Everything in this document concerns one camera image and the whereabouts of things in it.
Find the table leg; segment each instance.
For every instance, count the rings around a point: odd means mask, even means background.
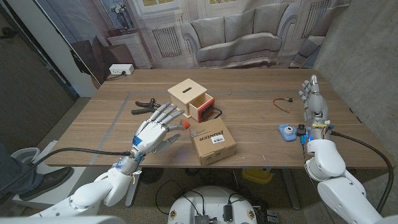
[[[134,202],[135,194],[137,192],[139,176],[140,174],[135,175],[136,178],[135,184],[132,184],[132,181],[130,182],[129,190],[127,190],[126,200],[124,201],[124,205],[127,207],[131,207],[132,203]]]
[[[297,189],[294,184],[292,171],[290,169],[282,169],[282,177],[285,181],[286,189],[292,202],[294,210],[300,209],[299,197],[297,196]]]

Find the radiator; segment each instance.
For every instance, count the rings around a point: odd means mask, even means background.
[[[307,38],[310,35],[312,29],[318,23],[319,19],[326,12],[329,6],[330,0],[314,2],[311,4],[310,13],[308,14],[307,23],[305,25],[301,38]]]
[[[173,57],[182,54],[174,27],[154,29],[152,31],[162,57]]]

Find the wire cutters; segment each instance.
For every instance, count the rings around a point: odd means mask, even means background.
[[[132,110],[131,113],[133,115],[150,113],[150,112],[153,113],[156,110],[155,107],[158,108],[161,106],[161,105],[158,105],[157,103],[155,103],[155,99],[153,99],[153,98],[150,99],[150,103],[141,103],[141,102],[136,101],[136,105],[143,107],[144,109]]]

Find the wall outlet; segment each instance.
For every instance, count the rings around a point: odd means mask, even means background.
[[[112,75],[121,75],[122,72],[126,72],[126,75],[131,75],[134,71],[134,66],[132,64],[113,64],[109,71]]]

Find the black cable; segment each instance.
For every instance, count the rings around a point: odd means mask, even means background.
[[[244,200],[247,200],[247,199],[244,198],[244,197],[240,197],[240,198],[236,199],[235,201],[231,202],[231,204],[233,204],[233,203],[235,203],[235,202],[242,202],[242,201],[244,201]]]
[[[116,75],[115,77],[107,78],[105,81],[113,81],[118,79],[119,77],[122,77],[126,74],[126,71],[123,71],[120,75]]]
[[[384,160],[384,162],[387,164],[388,181],[387,181],[386,189],[384,190],[384,193],[383,193],[382,197],[380,198],[379,205],[377,206],[377,209],[376,209],[377,212],[381,213],[381,210],[383,209],[384,204],[386,203],[388,195],[390,194],[390,191],[391,191],[391,188],[392,188],[392,183],[394,182],[394,170],[392,168],[390,160],[381,151],[377,150],[373,146],[370,146],[369,144],[366,144],[365,142],[362,142],[362,141],[360,141],[358,139],[346,136],[344,134],[337,133],[336,131],[330,131],[330,134],[334,135],[334,136],[339,136],[339,137],[343,137],[343,138],[349,139],[351,141],[354,141],[356,143],[360,143],[361,145],[370,148],[372,151],[377,153]]]
[[[196,194],[201,196],[201,201],[203,203],[203,208],[202,208],[203,209],[203,215],[205,215],[205,198],[203,198],[203,195],[199,194],[198,192],[196,192],[194,190],[189,190],[189,192],[194,192],[194,193],[196,193]]]
[[[175,181],[175,180],[166,181],[166,183],[162,184],[162,185],[159,187],[159,189],[157,189],[156,194],[155,194],[155,204],[156,204],[156,208],[157,208],[160,212],[162,212],[163,214],[165,214],[165,215],[168,215],[168,213],[163,212],[163,211],[159,208],[159,205],[157,204],[157,195],[159,194],[159,191],[161,190],[161,188],[162,188],[164,185],[166,185],[166,184],[168,184],[168,183],[170,183],[170,182],[176,183],[177,186],[179,187],[179,189],[180,189],[180,190],[183,190],[183,189],[181,188],[181,185],[180,185],[177,181]],[[197,211],[197,215],[200,215],[200,213],[198,212],[198,210],[197,210],[197,208],[195,207],[195,205],[191,202],[191,200],[189,200],[184,194],[183,194],[182,196],[185,197],[185,199],[187,199],[187,200],[192,204],[193,208]],[[205,199],[203,199],[203,214],[204,214],[204,211],[205,211]]]
[[[238,193],[232,193],[229,197],[228,197],[228,205],[231,205],[231,197],[233,195],[239,195]]]
[[[54,150],[50,153],[48,153],[46,156],[38,160],[32,167],[30,167],[29,170],[21,174],[19,177],[15,178],[13,181],[8,183],[6,186],[2,187],[0,189],[0,192],[6,190],[8,187],[10,187],[12,184],[15,184],[19,179],[25,177],[30,171],[34,170],[41,162],[49,158],[50,156],[59,153],[59,152],[65,152],[65,151],[76,151],[76,152],[88,152],[88,153],[94,153],[94,154],[102,154],[102,155],[110,155],[110,156],[130,156],[131,152],[126,151],[126,152],[104,152],[104,151],[98,151],[98,150],[92,150],[92,149],[82,149],[82,148],[75,148],[75,147],[67,147],[67,148],[62,148],[62,149],[57,149]]]
[[[223,114],[223,112],[222,112],[220,109],[218,109],[218,108],[216,108],[216,107],[214,107],[214,106],[209,106],[208,108],[206,108],[206,109],[201,113],[201,117],[202,117],[203,119],[205,119],[206,121],[208,121],[206,115],[207,115],[211,110],[217,110],[218,112],[220,112],[220,113],[219,113],[217,116],[215,116],[213,119],[216,119],[216,118],[218,118],[219,116],[221,116],[221,115]]]

